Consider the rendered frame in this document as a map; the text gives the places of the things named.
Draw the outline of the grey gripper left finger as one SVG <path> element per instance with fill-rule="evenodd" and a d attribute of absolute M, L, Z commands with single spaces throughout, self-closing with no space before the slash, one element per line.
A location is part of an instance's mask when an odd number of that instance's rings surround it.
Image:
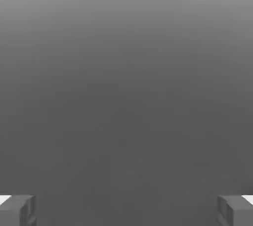
<path fill-rule="evenodd" d="M 0 226 L 37 226 L 36 196 L 0 195 Z"/>

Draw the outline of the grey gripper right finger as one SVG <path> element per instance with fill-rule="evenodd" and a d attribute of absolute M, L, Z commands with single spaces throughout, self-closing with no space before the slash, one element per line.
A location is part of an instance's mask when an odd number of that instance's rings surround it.
<path fill-rule="evenodd" d="M 219 226 L 253 226 L 253 195 L 219 195 Z"/>

